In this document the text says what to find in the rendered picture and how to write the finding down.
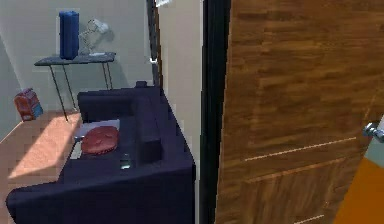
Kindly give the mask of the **dark narrow room door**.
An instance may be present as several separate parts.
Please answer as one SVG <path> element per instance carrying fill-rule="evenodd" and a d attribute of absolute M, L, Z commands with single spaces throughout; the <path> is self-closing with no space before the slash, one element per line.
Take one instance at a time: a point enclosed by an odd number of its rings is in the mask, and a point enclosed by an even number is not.
<path fill-rule="evenodd" d="M 159 14 L 156 7 L 156 0 L 146 0 L 150 52 L 152 59 L 157 59 L 157 64 L 152 64 L 153 84 L 160 88 L 163 87 L 162 59 L 160 44 Z"/>

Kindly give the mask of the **silver desk lamp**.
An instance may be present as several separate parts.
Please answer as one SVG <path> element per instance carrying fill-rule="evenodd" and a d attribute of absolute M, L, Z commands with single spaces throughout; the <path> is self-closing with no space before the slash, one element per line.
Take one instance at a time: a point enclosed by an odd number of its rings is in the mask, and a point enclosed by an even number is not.
<path fill-rule="evenodd" d="M 87 22 L 85 30 L 79 34 L 79 38 L 83 42 L 82 53 L 92 54 L 97 42 L 104 34 L 109 31 L 109 25 L 98 19 L 91 19 Z"/>

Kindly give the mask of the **blue cylinder vase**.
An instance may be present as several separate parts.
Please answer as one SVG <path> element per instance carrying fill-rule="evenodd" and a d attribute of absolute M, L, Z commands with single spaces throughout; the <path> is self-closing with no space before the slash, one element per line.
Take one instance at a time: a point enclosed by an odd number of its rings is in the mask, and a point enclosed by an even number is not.
<path fill-rule="evenodd" d="M 79 13 L 60 11 L 60 58 L 73 60 L 79 51 Z"/>

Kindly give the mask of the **red round cushion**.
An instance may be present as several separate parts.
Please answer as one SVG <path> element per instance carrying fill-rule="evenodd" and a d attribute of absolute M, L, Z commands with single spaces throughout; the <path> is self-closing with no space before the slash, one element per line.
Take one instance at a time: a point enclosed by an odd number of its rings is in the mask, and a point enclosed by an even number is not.
<path fill-rule="evenodd" d="M 101 155 L 117 148 L 119 131 L 113 126 L 100 126 L 91 129 L 83 138 L 81 150 L 84 154 Z"/>

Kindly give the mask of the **dark side table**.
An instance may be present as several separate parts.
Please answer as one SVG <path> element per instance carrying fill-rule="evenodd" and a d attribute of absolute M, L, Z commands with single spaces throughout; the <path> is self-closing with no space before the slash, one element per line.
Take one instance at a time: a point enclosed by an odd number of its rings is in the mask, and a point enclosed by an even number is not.
<path fill-rule="evenodd" d="M 56 76 L 53 71 L 54 66 L 61 66 L 64 72 L 64 76 L 66 79 L 67 87 L 70 93 L 70 96 L 72 97 L 72 89 L 71 85 L 68 79 L 68 75 L 66 73 L 65 67 L 68 65 L 79 65 L 79 64 L 101 64 L 102 65 L 102 70 L 103 70 L 103 75 L 104 75 L 104 80 L 105 80 L 105 85 L 107 89 L 112 89 L 113 88 L 113 82 L 112 82 L 112 77 L 111 77 L 111 72 L 110 72 L 110 66 L 109 64 L 115 61 L 115 52 L 103 52 L 103 53 L 90 53 L 90 54 L 80 54 L 76 56 L 74 59 L 62 59 L 60 56 L 50 56 L 46 57 L 43 59 L 38 60 L 37 62 L 34 63 L 35 66 L 37 67 L 48 67 L 51 72 L 51 77 L 54 82 L 57 96 L 60 101 L 60 105 L 62 108 L 62 112 L 64 114 L 65 119 L 68 119 L 66 109 L 64 107 L 63 103 L 63 98 L 61 96 L 57 81 L 56 81 Z M 72 102 L 73 104 L 73 109 L 76 110 L 76 105 L 75 102 Z"/>

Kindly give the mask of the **red orange box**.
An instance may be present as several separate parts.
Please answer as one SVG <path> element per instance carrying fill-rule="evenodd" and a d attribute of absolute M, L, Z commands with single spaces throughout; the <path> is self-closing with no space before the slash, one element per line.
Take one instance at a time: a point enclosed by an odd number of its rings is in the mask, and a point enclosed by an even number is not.
<path fill-rule="evenodd" d="M 43 114 L 43 108 L 32 88 L 19 92 L 14 97 L 14 104 L 23 121 L 31 121 Z"/>

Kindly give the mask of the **dark remote control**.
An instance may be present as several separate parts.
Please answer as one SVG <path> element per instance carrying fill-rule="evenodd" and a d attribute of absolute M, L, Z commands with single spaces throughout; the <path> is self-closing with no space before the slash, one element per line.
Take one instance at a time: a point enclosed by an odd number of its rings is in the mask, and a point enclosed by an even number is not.
<path fill-rule="evenodd" d="M 124 153 L 120 158 L 120 168 L 122 170 L 129 169 L 131 167 L 131 159 L 128 153 Z"/>

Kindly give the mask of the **brown wooden room door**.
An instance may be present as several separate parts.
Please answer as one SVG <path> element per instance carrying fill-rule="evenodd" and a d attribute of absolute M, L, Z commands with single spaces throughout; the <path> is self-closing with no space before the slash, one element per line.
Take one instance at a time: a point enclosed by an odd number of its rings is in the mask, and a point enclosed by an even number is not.
<path fill-rule="evenodd" d="M 384 115 L 384 0 L 221 0 L 214 224 L 334 224 Z"/>

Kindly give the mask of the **dark navy sofa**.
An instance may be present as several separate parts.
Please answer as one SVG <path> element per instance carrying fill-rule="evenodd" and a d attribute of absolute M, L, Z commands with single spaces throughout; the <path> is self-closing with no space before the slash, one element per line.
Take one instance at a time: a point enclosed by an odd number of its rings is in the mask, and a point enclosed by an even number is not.
<path fill-rule="evenodd" d="M 77 99 L 85 123 L 120 120 L 118 146 L 68 159 L 53 182 L 12 190 L 15 224 L 195 224 L 195 163 L 163 90 L 139 82 Z M 131 167 L 122 170 L 124 153 Z"/>

